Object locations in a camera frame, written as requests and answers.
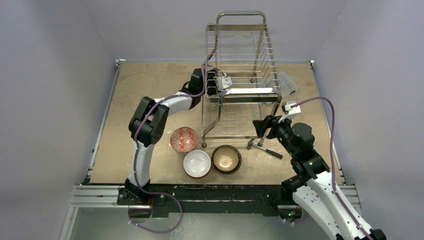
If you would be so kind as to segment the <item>stainless steel dish rack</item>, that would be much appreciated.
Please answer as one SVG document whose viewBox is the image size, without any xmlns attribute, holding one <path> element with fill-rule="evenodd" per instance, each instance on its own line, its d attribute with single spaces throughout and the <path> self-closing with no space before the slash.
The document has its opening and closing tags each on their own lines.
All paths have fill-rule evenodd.
<svg viewBox="0 0 424 240">
<path fill-rule="evenodd" d="M 267 18 L 260 10 L 225 10 L 205 28 L 206 71 L 233 85 L 202 99 L 201 145 L 257 140 L 254 120 L 275 115 L 282 100 Z"/>
</svg>

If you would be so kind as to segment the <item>orange patterned bowl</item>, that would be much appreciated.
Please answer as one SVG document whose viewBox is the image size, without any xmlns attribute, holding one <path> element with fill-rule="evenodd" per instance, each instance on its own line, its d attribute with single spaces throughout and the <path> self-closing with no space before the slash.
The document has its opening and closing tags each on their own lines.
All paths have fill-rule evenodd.
<svg viewBox="0 0 424 240">
<path fill-rule="evenodd" d="M 199 143 L 197 132 L 190 127 L 179 127 L 170 136 L 169 144 L 173 150 L 187 154 L 195 150 Z"/>
</svg>

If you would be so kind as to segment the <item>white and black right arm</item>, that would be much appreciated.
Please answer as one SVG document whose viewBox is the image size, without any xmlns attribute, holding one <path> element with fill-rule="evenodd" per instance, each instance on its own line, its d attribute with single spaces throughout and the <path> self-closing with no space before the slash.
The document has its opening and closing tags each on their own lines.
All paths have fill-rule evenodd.
<svg viewBox="0 0 424 240">
<path fill-rule="evenodd" d="M 282 182 L 280 196 L 298 204 L 331 240 L 385 240 L 381 229 L 372 228 L 352 206 L 333 179 L 328 164 L 314 149 L 312 128 L 305 123 L 268 115 L 254 120 L 256 134 L 277 139 L 291 156 L 296 176 Z"/>
</svg>

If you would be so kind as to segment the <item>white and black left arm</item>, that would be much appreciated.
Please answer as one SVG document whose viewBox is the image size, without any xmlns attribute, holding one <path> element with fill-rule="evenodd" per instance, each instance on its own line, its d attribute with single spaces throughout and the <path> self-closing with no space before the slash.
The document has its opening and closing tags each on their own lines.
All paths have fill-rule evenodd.
<svg viewBox="0 0 424 240">
<path fill-rule="evenodd" d="M 193 70 L 190 81 L 173 95 L 162 98 L 143 97 L 135 110 L 129 125 L 133 141 L 133 160 L 131 172 L 125 180 L 124 189 L 138 205 L 146 203 L 151 196 L 161 196 L 180 202 L 171 194 L 149 190 L 150 165 L 156 144 L 162 138 L 169 116 L 195 108 L 207 93 L 209 74 L 218 74 L 216 67 L 206 70 L 203 64 Z"/>
</svg>

